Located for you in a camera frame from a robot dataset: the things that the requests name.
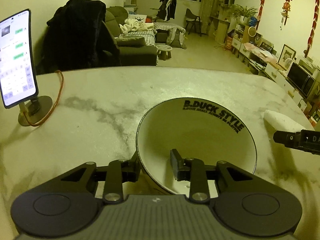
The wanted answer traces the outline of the round metal phone stand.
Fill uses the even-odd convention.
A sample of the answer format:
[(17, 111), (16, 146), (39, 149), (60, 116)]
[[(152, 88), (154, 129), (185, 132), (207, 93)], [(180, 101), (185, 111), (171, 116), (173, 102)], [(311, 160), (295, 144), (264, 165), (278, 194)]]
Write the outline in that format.
[(40, 126), (49, 115), (53, 101), (51, 97), (44, 95), (31, 98), (27, 104), (20, 102), (18, 106), (20, 108), (18, 123), (24, 127), (36, 127)]

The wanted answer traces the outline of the dark grey sofa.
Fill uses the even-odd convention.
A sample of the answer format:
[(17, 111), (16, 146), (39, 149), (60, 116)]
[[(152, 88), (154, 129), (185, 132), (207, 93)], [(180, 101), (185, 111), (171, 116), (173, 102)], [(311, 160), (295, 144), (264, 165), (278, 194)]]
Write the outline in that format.
[(107, 8), (105, 25), (112, 39), (107, 52), (119, 66), (155, 66), (157, 48), (153, 30), (128, 31), (129, 25), (125, 23), (128, 16), (124, 7)]

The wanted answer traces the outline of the jacket on coat stand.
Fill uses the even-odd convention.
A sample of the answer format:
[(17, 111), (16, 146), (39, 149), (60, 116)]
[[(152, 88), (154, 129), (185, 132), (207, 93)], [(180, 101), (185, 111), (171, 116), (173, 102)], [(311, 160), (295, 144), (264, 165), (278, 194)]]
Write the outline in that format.
[(159, 0), (161, 6), (158, 9), (157, 19), (169, 21), (175, 18), (177, 0)]

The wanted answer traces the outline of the small round white stool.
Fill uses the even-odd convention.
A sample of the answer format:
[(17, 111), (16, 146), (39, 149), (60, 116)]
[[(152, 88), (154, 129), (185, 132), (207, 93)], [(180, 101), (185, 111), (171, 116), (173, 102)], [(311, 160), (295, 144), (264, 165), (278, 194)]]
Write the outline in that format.
[(156, 46), (158, 51), (157, 54), (159, 56), (159, 58), (163, 61), (165, 61), (166, 59), (171, 59), (172, 55), (172, 47), (166, 44), (160, 44)]

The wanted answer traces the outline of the potted green plant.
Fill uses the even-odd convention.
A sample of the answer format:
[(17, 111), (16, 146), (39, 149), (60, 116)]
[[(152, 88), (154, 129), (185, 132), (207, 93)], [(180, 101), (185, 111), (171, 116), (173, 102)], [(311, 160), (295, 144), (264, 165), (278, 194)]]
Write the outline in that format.
[(258, 13), (257, 8), (243, 7), (239, 4), (233, 4), (230, 7), (231, 17), (236, 19), (239, 23), (248, 24), (252, 17)]

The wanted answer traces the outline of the white tv cabinet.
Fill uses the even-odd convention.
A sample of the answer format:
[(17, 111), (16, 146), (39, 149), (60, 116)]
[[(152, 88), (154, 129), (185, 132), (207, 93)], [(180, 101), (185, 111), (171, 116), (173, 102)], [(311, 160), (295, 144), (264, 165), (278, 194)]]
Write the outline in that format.
[(267, 63), (265, 67), (260, 65), (256, 60), (260, 60), (261, 58), (251, 53), (249, 50), (246, 50), (244, 44), (236, 38), (232, 40), (232, 47), (233, 53), (236, 57), (238, 57), (253, 74), (260, 75), (274, 81), (289, 95), (289, 97), (302, 111), (306, 111), (306, 99), (302, 97), (302, 94), (297, 88), (289, 83), (289, 80), (285, 76), (285, 72), (281, 70), (280, 66), (274, 66), (269, 63)]

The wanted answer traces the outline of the white sponge block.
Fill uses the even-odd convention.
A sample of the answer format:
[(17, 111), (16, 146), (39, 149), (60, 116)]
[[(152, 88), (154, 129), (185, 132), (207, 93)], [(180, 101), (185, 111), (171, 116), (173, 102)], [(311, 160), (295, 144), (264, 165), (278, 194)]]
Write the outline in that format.
[(303, 126), (290, 117), (271, 110), (264, 112), (264, 120), (277, 131), (300, 132), (303, 129), (314, 131), (310, 124)]

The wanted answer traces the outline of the black wooden chair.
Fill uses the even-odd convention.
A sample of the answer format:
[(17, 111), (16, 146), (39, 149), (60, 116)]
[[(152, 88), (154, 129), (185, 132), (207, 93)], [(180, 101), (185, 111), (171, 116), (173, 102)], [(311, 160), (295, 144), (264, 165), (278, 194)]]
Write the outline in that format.
[(194, 28), (194, 32), (202, 36), (202, 31), (201, 31), (202, 22), (201, 22), (200, 16), (193, 14), (191, 10), (187, 8), (185, 12), (185, 21), (186, 21), (185, 29), (188, 29), (188, 26), (191, 25), (191, 27), (189, 28), (189, 33), (191, 32), (191, 29)]

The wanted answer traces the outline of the black microwave oven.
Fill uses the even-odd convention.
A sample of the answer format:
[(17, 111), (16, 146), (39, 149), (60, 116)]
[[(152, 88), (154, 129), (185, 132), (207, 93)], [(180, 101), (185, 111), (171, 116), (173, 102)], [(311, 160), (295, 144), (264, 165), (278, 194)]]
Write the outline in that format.
[(287, 80), (305, 97), (308, 97), (316, 83), (315, 79), (303, 67), (292, 63), (287, 74)]

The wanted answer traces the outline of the chair with black coat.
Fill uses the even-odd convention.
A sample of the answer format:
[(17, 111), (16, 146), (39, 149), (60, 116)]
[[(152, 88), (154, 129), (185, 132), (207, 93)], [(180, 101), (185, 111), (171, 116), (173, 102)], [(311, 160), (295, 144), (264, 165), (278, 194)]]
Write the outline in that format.
[(106, 4), (99, 0), (69, 0), (57, 9), (47, 22), (42, 71), (120, 66), (120, 51), (105, 20)]

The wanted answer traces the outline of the framed picture on cabinet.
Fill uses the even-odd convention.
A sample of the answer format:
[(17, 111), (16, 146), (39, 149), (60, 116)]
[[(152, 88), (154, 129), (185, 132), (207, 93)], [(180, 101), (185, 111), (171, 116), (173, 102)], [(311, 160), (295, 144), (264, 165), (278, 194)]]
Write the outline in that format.
[(282, 51), (278, 58), (277, 64), (279, 64), (282, 68), (287, 70), (291, 64), (291, 62), (296, 57), (296, 51), (289, 47), (287, 44), (283, 45)]

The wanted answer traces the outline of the smartphone with lit screen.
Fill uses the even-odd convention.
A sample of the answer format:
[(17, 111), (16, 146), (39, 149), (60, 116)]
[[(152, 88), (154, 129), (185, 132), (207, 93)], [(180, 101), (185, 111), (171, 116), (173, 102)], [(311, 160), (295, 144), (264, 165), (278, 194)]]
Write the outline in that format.
[(37, 96), (33, 67), (31, 10), (1, 21), (1, 98), (6, 109)]

